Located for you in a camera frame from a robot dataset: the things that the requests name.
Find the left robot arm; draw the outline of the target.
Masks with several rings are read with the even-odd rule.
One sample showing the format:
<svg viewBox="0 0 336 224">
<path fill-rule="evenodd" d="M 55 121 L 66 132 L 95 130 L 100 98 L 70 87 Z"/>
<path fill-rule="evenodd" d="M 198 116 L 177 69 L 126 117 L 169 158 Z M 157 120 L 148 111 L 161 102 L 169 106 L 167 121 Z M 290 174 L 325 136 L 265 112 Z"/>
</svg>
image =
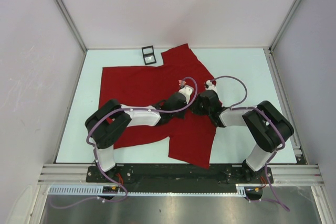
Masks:
<svg viewBox="0 0 336 224">
<path fill-rule="evenodd" d="M 86 119 L 87 143 L 93 146 L 98 176 L 105 182 L 115 178 L 114 144 L 126 128 L 161 126 L 174 117 L 182 118 L 192 93 L 193 88 L 185 86 L 167 100 L 146 107 L 127 106 L 112 99 Z"/>
</svg>

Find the red t-shirt garment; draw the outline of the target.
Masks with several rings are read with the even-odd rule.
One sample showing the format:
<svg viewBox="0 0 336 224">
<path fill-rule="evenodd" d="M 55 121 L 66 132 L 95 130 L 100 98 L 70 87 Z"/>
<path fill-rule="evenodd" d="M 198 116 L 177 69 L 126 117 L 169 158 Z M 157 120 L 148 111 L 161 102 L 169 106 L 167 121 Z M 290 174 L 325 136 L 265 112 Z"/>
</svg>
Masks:
<svg viewBox="0 0 336 224">
<path fill-rule="evenodd" d="M 199 92 L 213 75 L 198 60 L 188 44 L 161 54 L 163 65 L 104 67 L 102 70 L 99 106 L 111 99 L 129 106 L 147 106 L 168 99 L 178 91 L 179 81 L 192 77 Z M 216 127 L 207 116 L 191 110 L 184 118 L 173 118 L 162 126 L 132 126 L 124 131 L 114 148 L 150 144 L 169 137 L 168 156 L 208 169 Z"/>
</svg>

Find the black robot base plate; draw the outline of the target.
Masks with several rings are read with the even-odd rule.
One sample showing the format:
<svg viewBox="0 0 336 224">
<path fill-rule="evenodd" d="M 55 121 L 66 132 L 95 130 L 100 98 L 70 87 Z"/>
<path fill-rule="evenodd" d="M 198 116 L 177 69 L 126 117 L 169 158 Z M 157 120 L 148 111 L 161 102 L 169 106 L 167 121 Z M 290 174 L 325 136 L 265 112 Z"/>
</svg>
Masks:
<svg viewBox="0 0 336 224">
<path fill-rule="evenodd" d="M 107 184 L 112 179 L 121 183 L 126 190 L 129 188 L 172 188 L 183 192 L 210 186 L 239 184 L 241 186 L 263 188 L 273 183 L 270 168 L 255 177 L 251 182 L 243 180 L 242 165 L 213 164 L 209 169 L 190 164 L 118 164 L 113 169 L 101 174 L 98 167 L 88 167 L 86 182 Z"/>
</svg>

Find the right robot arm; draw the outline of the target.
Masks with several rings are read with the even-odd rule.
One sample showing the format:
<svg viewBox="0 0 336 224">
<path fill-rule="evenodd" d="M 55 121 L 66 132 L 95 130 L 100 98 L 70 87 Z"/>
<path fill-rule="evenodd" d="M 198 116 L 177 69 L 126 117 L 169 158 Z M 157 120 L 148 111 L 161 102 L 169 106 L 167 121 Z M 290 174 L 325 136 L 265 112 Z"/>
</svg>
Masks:
<svg viewBox="0 0 336 224">
<path fill-rule="evenodd" d="M 222 106 L 217 93 L 206 90 L 198 94 L 191 111 L 205 115 L 216 127 L 245 126 L 256 144 L 242 163 L 243 180 L 254 183 L 265 172 L 265 165 L 275 154 L 285 148 L 294 134 L 291 123 L 269 102 L 257 106 L 229 108 Z"/>
</svg>

